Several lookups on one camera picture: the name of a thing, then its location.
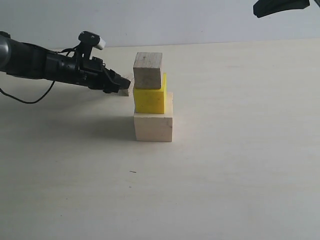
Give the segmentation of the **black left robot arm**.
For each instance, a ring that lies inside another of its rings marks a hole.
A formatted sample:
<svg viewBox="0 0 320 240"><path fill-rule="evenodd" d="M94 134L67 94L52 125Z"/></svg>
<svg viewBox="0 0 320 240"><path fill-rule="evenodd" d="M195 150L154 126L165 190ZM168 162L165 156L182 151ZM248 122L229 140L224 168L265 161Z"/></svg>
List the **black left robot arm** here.
<svg viewBox="0 0 320 240"><path fill-rule="evenodd" d="M103 50L106 43L95 33L82 31L79 44L62 51L53 51L36 44L19 42L0 33L0 70L23 79L45 79L70 85L118 93L127 90L131 81L112 69L102 59L91 55L92 49Z"/></svg>

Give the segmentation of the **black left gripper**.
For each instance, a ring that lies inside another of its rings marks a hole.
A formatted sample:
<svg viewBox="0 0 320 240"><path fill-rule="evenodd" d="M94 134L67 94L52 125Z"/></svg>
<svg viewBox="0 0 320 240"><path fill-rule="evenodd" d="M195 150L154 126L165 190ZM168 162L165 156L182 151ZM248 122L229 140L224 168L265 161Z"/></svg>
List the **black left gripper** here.
<svg viewBox="0 0 320 240"><path fill-rule="evenodd" d="M69 57L49 53L46 56L44 78L51 81L103 90L106 94L128 90L131 81L112 69L105 69L102 59L79 54Z"/></svg>

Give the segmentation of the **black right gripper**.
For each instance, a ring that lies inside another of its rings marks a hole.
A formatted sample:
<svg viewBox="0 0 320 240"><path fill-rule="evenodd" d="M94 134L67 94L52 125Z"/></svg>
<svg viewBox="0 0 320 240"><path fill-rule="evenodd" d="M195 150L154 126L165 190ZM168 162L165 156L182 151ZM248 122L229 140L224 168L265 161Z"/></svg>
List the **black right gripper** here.
<svg viewBox="0 0 320 240"><path fill-rule="evenodd" d="M284 11L303 10L309 6L309 0L258 0L252 9L257 18L262 18Z"/></svg>

